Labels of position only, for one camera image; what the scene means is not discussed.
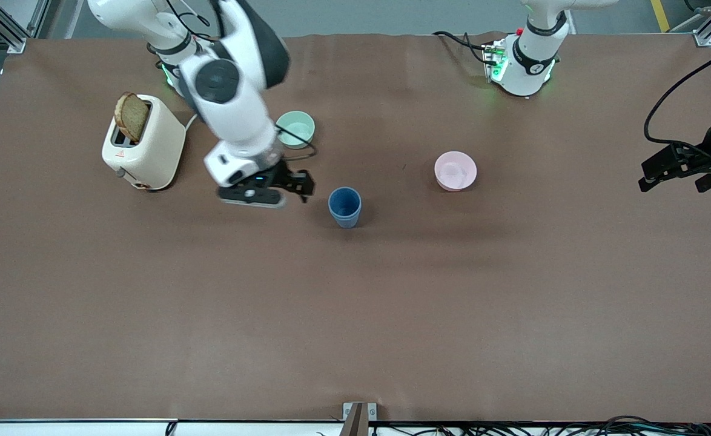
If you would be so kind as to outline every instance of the bowl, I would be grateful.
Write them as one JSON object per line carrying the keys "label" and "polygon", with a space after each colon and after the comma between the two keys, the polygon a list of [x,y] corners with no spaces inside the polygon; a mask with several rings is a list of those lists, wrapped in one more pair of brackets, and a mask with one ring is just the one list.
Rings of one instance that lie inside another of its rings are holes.
{"label": "bowl", "polygon": [[[305,113],[304,111],[294,110],[284,113],[283,116],[277,119],[277,124],[283,129],[288,130],[290,133],[299,136],[305,141],[312,140],[312,135],[315,133],[315,122],[312,121],[312,117]],[[277,135],[278,139],[286,145],[286,147],[293,150],[299,150],[305,148],[305,141],[301,141],[292,135],[289,135],[283,130]]]}
{"label": "bowl", "polygon": [[436,182],[447,191],[468,188],[477,178],[477,164],[468,154],[448,151],[436,159],[434,165]]}

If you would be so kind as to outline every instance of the white cord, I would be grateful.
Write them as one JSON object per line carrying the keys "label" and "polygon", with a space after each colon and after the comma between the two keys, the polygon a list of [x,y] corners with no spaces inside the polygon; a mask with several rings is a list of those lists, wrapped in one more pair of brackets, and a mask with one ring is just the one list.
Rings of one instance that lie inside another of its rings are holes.
{"label": "white cord", "polygon": [[184,129],[184,131],[189,132],[189,127],[191,127],[191,124],[192,122],[194,122],[195,119],[197,119],[196,113],[192,115],[191,119],[189,119],[189,122],[186,123],[186,128]]}

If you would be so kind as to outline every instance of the green bowl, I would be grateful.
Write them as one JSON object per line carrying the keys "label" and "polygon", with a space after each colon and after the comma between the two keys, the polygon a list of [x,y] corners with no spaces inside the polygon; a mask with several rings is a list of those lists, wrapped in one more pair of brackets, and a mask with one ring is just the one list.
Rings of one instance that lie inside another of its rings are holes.
{"label": "green bowl", "polygon": [[[312,121],[312,117],[300,110],[284,113],[277,119],[277,124],[308,142],[312,140],[312,135],[315,133],[315,122]],[[286,132],[281,131],[277,137],[288,148],[299,150],[306,147],[304,141],[300,141]]]}

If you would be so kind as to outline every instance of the blue cup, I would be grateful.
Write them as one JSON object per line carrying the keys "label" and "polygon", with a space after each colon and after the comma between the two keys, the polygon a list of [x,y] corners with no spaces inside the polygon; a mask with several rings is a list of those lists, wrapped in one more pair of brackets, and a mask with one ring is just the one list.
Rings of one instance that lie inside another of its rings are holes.
{"label": "blue cup", "polygon": [[361,215],[361,196],[353,188],[343,186],[328,196],[328,211],[343,229],[352,229]]}

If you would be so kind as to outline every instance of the pink bowl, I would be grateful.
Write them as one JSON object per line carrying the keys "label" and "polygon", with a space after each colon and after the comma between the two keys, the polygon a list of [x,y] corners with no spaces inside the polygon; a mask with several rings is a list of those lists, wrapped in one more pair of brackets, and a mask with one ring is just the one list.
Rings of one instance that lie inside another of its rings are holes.
{"label": "pink bowl", "polygon": [[466,153],[448,151],[436,160],[434,165],[436,182],[448,191],[468,188],[477,178],[477,164]]}

